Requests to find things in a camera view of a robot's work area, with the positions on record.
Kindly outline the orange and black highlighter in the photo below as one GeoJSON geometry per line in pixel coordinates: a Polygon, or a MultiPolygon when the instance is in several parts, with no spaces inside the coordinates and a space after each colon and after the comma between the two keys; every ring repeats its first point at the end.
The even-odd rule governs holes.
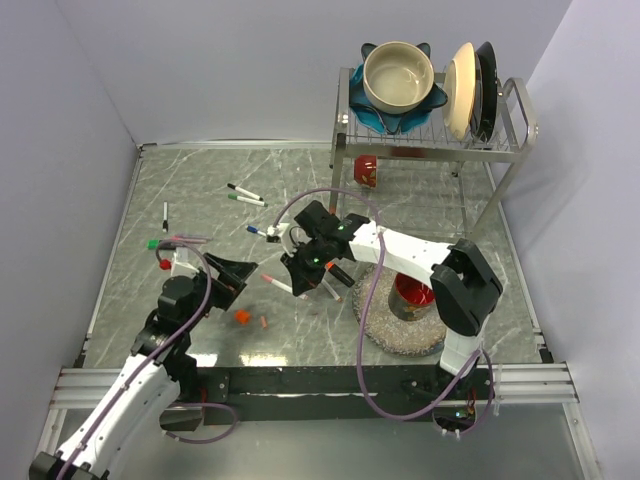
{"type": "Polygon", "coordinates": [[[326,265],[326,270],[343,285],[351,288],[355,284],[355,280],[347,274],[341,267],[333,262],[326,265]]]}

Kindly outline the salmon capped white marker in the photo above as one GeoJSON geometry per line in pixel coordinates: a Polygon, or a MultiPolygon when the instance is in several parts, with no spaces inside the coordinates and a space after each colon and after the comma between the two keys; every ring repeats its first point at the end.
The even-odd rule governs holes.
{"type": "Polygon", "coordinates": [[[328,291],[328,293],[333,297],[336,302],[343,302],[342,297],[338,294],[338,292],[329,284],[327,280],[322,280],[321,284],[328,291]]]}

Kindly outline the orange highlighter cap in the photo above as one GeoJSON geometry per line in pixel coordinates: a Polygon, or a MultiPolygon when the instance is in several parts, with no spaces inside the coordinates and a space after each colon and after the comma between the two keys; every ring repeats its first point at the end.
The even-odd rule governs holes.
{"type": "Polygon", "coordinates": [[[237,310],[234,313],[234,319],[241,325],[246,325],[251,320],[251,314],[246,310],[237,310]]]}

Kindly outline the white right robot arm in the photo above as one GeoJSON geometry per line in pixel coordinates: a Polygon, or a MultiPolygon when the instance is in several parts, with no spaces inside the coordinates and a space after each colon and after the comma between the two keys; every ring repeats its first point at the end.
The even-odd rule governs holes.
{"type": "Polygon", "coordinates": [[[283,246],[281,261],[295,296],[316,288],[326,265],[336,259],[380,264],[427,286],[446,326],[439,390],[449,398],[460,398],[472,387],[469,359],[480,351],[484,323],[503,293],[502,283],[475,243],[464,238],[453,244],[427,241],[355,213],[339,218],[316,200],[292,223],[270,226],[267,235],[283,246]]]}

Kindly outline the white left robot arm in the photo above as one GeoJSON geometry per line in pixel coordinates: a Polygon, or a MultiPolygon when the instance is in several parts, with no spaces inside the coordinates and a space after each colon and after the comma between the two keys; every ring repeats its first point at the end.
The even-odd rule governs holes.
{"type": "Polygon", "coordinates": [[[201,268],[173,273],[163,283],[109,390],[54,453],[37,454],[29,478],[115,479],[134,444],[159,429],[166,409],[200,399],[197,362],[187,353],[190,333],[211,310],[228,310],[258,265],[210,253],[199,259],[201,268]]]}

